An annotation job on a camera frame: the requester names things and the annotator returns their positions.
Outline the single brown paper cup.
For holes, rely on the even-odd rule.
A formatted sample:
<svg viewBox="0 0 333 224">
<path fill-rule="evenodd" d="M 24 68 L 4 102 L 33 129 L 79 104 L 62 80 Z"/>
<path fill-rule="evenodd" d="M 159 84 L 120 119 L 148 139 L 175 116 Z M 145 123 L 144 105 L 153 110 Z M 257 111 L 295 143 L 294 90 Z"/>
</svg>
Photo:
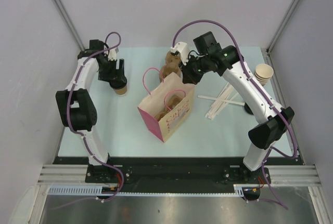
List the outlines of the single brown paper cup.
<svg viewBox="0 0 333 224">
<path fill-rule="evenodd" d="M 114 92 L 119 96 L 124 96 L 127 93 L 127 86 L 122 88 L 114 89 Z"/>
</svg>

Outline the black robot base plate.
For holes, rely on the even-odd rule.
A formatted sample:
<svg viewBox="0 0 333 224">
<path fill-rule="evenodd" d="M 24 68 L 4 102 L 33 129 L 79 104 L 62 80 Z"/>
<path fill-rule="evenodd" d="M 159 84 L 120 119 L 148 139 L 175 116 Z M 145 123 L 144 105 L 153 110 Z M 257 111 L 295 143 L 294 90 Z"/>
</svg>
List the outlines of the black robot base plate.
<svg viewBox="0 0 333 224">
<path fill-rule="evenodd" d="M 234 185 L 264 184 L 275 168 L 303 165 L 301 158 L 270 157 L 264 170 L 251 172 L 241 157 L 111 157 L 108 164 L 90 165 L 85 157 L 56 157 L 44 166 L 41 179 L 58 184 L 106 185 L 107 192 L 123 182 L 126 193 L 231 193 Z"/>
</svg>

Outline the pink kraft paper bag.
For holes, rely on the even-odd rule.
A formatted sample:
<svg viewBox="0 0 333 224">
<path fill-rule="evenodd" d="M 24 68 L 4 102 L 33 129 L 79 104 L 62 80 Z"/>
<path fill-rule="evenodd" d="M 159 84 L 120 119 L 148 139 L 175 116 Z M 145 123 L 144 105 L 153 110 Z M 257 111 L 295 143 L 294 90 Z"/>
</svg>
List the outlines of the pink kraft paper bag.
<svg viewBox="0 0 333 224">
<path fill-rule="evenodd" d="M 148 95 L 138 105 L 138 111 L 147 129 L 166 142 L 191 114 L 195 85 L 184 84 L 176 73 L 171 73 L 152 91 L 145 82 L 143 86 Z"/>
</svg>

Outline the single brown pulp cup carrier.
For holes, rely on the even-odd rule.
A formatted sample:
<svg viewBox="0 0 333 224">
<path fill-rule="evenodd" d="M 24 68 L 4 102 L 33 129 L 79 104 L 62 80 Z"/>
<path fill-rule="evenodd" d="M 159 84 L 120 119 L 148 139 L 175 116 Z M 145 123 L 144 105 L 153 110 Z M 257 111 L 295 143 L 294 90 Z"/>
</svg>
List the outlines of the single brown pulp cup carrier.
<svg viewBox="0 0 333 224">
<path fill-rule="evenodd" d="M 179 96 L 176 92 L 181 92 L 184 95 Z M 164 97 L 163 103 L 164 108 L 155 116 L 157 121 L 160 121 L 165 115 L 172 111 L 186 96 L 183 90 L 175 90 L 167 93 Z"/>
</svg>

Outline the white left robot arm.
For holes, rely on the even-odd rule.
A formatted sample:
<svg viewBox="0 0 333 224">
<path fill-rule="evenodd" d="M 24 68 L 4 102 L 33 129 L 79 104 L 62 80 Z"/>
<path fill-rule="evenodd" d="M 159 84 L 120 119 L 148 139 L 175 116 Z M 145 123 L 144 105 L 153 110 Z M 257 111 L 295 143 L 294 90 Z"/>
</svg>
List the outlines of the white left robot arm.
<svg viewBox="0 0 333 224">
<path fill-rule="evenodd" d="M 82 139 L 89 163 L 100 165 L 96 175 L 103 182 L 110 182 L 115 170 L 107 165 L 109 153 L 95 127 L 98 115 L 89 91 L 97 75 L 98 80 L 108 83 L 117 95 L 126 94 L 124 59 L 117 59 L 119 45 L 109 47 L 106 41 L 90 40 L 89 48 L 78 54 L 78 65 L 71 82 L 55 95 L 62 124 Z"/>
</svg>

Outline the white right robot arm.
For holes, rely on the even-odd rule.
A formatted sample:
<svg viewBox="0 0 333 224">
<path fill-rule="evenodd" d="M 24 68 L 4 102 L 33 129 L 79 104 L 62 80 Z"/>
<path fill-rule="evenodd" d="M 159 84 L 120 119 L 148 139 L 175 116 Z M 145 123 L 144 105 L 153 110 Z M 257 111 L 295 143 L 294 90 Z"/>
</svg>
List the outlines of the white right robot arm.
<svg viewBox="0 0 333 224">
<path fill-rule="evenodd" d="M 236 44 L 222 48 L 212 32 L 194 39 L 197 55 L 190 54 L 184 42 L 173 42 L 171 53 L 180 56 L 180 68 L 185 83 L 198 84 L 203 75 L 217 73 L 229 82 L 252 111 L 257 126 L 248 132 L 251 145 L 243 159 L 245 167 L 240 177 L 246 183 L 254 182 L 262 166 L 274 149 L 274 143 L 285 132 L 295 139 L 290 123 L 294 117 L 291 107 L 284 108 L 271 98 L 270 94 L 250 73 L 250 69 Z"/>
</svg>

